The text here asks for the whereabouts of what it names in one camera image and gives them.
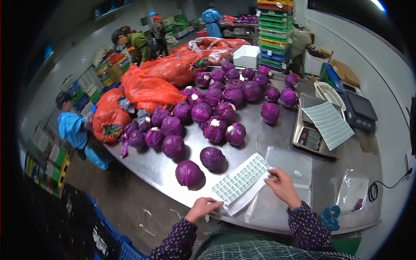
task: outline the worker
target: worker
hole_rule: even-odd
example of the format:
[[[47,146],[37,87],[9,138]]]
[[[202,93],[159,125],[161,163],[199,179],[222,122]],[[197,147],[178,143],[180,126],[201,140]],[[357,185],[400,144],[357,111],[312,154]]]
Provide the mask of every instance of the worker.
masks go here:
[[[56,97],[56,105],[62,113],[58,116],[59,135],[67,140],[82,160],[86,158],[98,168],[107,170],[115,158],[104,148],[94,135],[87,130],[90,128],[82,116],[71,112],[72,97],[68,92],[60,92]]]
[[[111,40],[115,45],[126,45],[132,59],[131,62],[137,63],[138,67],[151,58],[147,37],[141,32],[132,31],[129,26],[115,30]]]
[[[153,18],[154,24],[152,27],[152,33],[156,39],[156,43],[158,45],[158,49],[159,49],[159,57],[162,58],[163,57],[163,51],[165,52],[165,56],[169,56],[168,53],[168,43],[166,42],[166,33],[163,30],[163,25],[162,25],[162,18],[160,18],[159,16],[155,16]]]
[[[331,232],[317,220],[310,207],[298,198],[287,173],[281,169],[272,169],[269,173],[266,184],[289,206],[288,224],[296,247],[220,222],[207,235],[194,259],[358,259],[335,251]],[[212,198],[197,199],[188,214],[172,226],[170,235],[152,250],[150,259],[189,259],[196,239],[198,220],[222,205],[223,202]]]
[[[222,20],[222,16],[214,9],[214,4],[208,4],[208,9],[202,13],[201,19],[206,23],[205,28],[207,29],[207,35],[209,37],[221,38],[222,35],[217,22]]]

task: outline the person in red hat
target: person in red hat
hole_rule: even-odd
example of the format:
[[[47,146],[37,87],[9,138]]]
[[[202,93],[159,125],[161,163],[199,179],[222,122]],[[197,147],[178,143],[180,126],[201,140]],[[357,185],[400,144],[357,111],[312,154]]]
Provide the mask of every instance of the person in red hat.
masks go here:
[[[163,51],[165,55],[168,56],[168,43],[166,42],[166,33],[163,30],[162,18],[155,16],[153,18],[154,24],[152,27],[152,33],[156,39],[158,48],[159,48],[159,57],[162,58]]]

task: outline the black power cable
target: black power cable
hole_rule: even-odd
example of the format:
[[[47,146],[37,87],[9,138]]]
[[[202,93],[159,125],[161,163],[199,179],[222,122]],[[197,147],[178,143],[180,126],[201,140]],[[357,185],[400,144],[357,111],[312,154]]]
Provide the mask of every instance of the black power cable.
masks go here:
[[[394,185],[394,186],[392,186],[392,187],[388,187],[388,186],[386,186],[384,183],[382,183],[381,181],[375,181],[375,182],[373,182],[371,185],[370,185],[370,187],[368,188],[368,192],[367,192],[367,194],[368,194],[368,200],[370,201],[370,202],[373,202],[373,201],[375,201],[376,199],[377,199],[377,196],[379,195],[379,187],[377,186],[377,182],[379,182],[379,183],[381,183],[384,187],[386,187],[386,188],[388,188],[388,189],[391,189],[391,188],[394,188],[401,180],[403,180],[403,178],[404,177],[406,177],[406,176],[408,176],[408,175],[410,175],[411,173],[412,173],[412,171],[413,171],[413,168],[410,168],[407,172],[406,172],[406,174],[405,175],[403,175],[403,177],[401,177],[400,178],[400,180]]]

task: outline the hand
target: hand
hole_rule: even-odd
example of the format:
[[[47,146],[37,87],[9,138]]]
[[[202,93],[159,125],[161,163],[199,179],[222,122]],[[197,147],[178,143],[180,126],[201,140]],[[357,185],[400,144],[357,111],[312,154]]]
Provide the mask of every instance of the hand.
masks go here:
[[[265,182],[272,188],[274,194],[284,201],[291,210],[302,206],[302,201],[296,195],[293,187],[292,178],[282,169],[272,169],[269,170],[269,173],[270,176]]]
[[[196,225],[199,219],[205,217],[205,215],[221,207],[223,204],[224,202],[217,202],[213,198],[199,198],[195,201],[191,210],[185,216],[185,219],[191,222],[192,224]]]

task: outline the person in blue gown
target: person in blue gown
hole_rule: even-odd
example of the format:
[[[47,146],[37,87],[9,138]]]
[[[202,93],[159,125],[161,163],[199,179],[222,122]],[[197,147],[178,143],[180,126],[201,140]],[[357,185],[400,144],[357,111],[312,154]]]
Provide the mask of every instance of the person in blue gown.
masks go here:
[[[62,110],[58,117],[59,135],[76,149],[82,160],[87,158],[98,168],[107,170],[114,157],[87,130],[85,119],[71,112],[71,99],[67,92],[60,92],[56,97],[57,107]]]
[[[218,21],[222,20],[223,17],[220,13],[214,10],[214,4],[208,4],[208,9],[202,13],[202,21],[206,23],[205,28],[207,29],[207,35],[209,37],[221,38],[220,28],[217,24]]]

